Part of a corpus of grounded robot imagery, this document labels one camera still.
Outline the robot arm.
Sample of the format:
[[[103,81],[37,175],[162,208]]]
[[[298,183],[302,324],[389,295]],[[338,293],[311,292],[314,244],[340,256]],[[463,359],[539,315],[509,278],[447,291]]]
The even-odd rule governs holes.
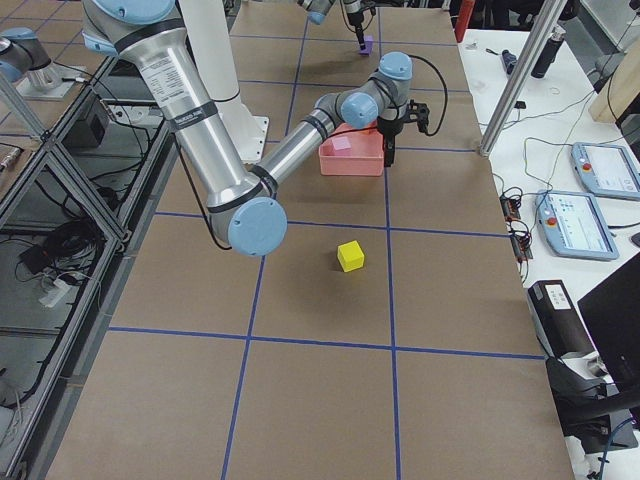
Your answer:
[[[297,0],[296,4],[307,12],[307,19],[315,24],[321,25],[326,19],[335,0]],[[341,1],[342,12],[347,25],[357,38],[359,49],[364,52],[367,49],[364,36],[364,11],[367,9],[364,1],[348,0]]]
[[[288,220],[274,197],[279,184],[339,126],[362,130],[406,111],[413,65],[408,55],[393,51],[361,87],[322,96],[276,148],[247,169],[188,53],[188,29],[174,2],[82,6],[86,46],[107,47],[137,67],[207,190],[211,231],[246,256],[267,255],[281,244]]]

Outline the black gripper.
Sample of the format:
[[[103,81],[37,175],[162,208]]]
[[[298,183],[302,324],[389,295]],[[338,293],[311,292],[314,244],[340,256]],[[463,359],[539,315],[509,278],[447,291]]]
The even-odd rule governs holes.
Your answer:
[[[363,21],[364,14],[362,12],[351,12],[347,14],[348,24],[353,28],[356,35],[359,49],[365,50],[366,43],[364,39]]]
[[[382,135],[383,161],[385,166],[392,166],[395,160],[396,136],[399,135],[405,124],[405,115],[400,115],[393,120],[383,117],[377,118],[376,128]]]

